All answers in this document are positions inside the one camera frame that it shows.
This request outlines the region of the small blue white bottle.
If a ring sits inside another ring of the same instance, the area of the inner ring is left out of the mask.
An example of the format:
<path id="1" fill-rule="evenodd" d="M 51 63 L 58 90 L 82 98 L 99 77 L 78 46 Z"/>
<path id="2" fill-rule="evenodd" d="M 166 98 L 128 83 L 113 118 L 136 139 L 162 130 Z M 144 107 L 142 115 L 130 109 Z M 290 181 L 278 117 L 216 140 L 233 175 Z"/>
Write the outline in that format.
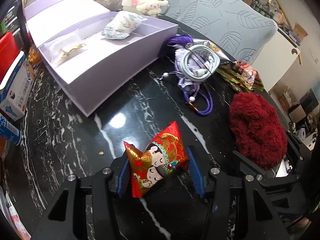
<path id="1" fill-rule="evenodd" d="M 21 132 L 12 125 L 3 115 L 0 116 L 0 131 L 1 136 L 14 145 L 19 145 L 21 142 Z"/>

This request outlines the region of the red cartoon couple pillow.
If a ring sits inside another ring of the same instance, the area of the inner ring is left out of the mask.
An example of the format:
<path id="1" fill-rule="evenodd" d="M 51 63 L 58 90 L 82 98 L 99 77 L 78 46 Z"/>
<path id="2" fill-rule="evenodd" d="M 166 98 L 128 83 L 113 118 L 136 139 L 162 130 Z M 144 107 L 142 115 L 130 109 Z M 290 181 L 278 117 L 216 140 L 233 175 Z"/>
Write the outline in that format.
<path id="1" fill-rule="evenodd" d="M 128 142 L 125 151 L 131 167 L 131 192 L 142 197 L 157 182 L 178 169 L 188 169 L 189 157 L 177 122 L 158 133 L 142 152 Z"/>

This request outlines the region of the orange green snack packet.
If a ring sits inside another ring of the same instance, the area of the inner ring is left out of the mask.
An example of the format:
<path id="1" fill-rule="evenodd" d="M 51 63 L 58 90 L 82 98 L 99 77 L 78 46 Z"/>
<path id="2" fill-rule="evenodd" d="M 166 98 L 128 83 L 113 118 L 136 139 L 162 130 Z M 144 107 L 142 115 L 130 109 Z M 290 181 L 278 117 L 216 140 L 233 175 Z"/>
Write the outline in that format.
<path id="1" fill-rule="evenodd" d="M 259 73 L 250 64 L 228 61 L 220 64 L 216 72 L 237 92 L 250 93 L 255 88 L 260 91 L 264 90 Z"/>

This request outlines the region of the blue white medicine box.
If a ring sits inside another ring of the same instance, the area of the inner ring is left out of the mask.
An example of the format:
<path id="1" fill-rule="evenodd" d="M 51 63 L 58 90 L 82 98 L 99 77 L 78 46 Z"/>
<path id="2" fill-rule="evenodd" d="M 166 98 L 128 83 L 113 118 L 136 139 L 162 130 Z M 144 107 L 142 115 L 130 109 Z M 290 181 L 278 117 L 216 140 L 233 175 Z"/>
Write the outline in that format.
<path id="1" fill-rule="evenodd" d="M 1 111 L 12 120 L 24 116 L 34 80 L 33 67 L 20 51 L 1 82 Z"/>

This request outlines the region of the silver red snack packet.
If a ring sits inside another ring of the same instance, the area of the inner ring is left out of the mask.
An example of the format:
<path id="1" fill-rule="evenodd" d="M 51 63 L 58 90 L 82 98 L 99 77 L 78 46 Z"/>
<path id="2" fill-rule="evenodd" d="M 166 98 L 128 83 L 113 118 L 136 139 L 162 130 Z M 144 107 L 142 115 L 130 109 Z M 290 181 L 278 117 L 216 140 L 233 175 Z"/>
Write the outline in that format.
<path id="1" fill-rule="evenodd" d="M 231 62 L 231 59 L 213 42 L 209 41 L 209 40 L 202 40 L 202 39 L 198 39 L 195 38 L 193 39 L 193 43 L 194 44 L 201 44 L 204 46 L 207 46 L 208 48 L 210 48 L 215 54 L 218 55 L 218 57 L 222 60 L 222 61 L 229 61 Z"/>

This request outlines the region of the black printed box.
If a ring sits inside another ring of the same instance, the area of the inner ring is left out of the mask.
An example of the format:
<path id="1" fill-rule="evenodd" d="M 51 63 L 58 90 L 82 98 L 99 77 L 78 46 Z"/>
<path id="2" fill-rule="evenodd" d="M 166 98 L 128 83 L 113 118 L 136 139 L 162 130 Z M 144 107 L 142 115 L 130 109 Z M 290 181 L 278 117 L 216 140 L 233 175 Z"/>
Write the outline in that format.
<path id="1" fill-rule="evenodd" d="M 18 21 L 18 7 L 13 5 L 7 14 L 1 19 L 1 37 L 6 33 L 12 33 L 18 49 L 24 49 L 24 40 L 21 25 Z"/>

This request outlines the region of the dark red fuzzy pouch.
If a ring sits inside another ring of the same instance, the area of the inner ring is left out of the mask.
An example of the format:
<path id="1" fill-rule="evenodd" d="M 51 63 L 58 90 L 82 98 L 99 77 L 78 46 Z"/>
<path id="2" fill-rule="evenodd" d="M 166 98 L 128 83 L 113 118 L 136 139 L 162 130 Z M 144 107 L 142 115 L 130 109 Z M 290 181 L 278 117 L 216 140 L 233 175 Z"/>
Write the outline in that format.
<path id="1" fill-rule="evenodd" d="M 260 94 L 235 94 L 229 119 L 238 151 L 261 169 L 277 166 L 287 151 L 285 129 L 276 109 Z"/>

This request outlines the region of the red bottle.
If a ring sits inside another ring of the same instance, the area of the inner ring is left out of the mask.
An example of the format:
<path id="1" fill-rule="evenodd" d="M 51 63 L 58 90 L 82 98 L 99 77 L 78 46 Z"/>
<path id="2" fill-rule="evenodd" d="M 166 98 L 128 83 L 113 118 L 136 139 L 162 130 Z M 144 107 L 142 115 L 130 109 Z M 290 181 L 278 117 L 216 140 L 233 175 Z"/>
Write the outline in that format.
<path id="1" fill-rule="evenodd" d="M 0 80 L 2 81 L 20 50 L 11 32 L 7 32 L 0 41 Z"/>

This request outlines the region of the grey leaf-pattern chair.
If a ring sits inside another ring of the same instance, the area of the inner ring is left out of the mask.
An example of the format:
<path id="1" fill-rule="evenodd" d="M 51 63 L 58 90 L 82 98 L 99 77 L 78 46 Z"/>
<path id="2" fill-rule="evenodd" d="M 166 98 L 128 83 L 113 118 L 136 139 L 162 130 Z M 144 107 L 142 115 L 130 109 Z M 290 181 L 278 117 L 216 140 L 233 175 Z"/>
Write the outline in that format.
<path id="1" fill-rule="evenodd" d="M 242 0 L 167 0 L 167 16 L 198 31 L 239 61 L 253 63 L 276 34 L 274 20 Z"/>

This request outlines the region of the lavender gift box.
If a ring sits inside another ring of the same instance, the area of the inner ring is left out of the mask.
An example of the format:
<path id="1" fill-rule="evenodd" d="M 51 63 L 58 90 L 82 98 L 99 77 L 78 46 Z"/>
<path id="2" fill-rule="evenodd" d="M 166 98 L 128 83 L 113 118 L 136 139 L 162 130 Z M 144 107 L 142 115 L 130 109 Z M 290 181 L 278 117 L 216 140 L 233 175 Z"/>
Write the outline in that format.
<path id="1" fill-rule="evenodd" d="M 93 0 L 36 0 L 23 12 L 45 66 L 86 116 L 156 61 L 178 31 L 177 24 L 145 16 L 128 37 L 105 38 L 116 12 Z"/>

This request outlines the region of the white bread-print snack bag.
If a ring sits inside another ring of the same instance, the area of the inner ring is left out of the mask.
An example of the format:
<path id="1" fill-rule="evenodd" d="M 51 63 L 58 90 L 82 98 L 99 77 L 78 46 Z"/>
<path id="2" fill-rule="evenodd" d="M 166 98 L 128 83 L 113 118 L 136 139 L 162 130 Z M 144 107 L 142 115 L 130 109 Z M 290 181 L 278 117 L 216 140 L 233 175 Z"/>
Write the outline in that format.
<path id="1" fill-rule="evenodd" d="M 110 40 L 123 40 L 129 37 L 144 21 L 146 21 L 146 18 L 142 15 L 129 11 L 120 11 L 105 26 L 101 34 L 104 38 Z"/>

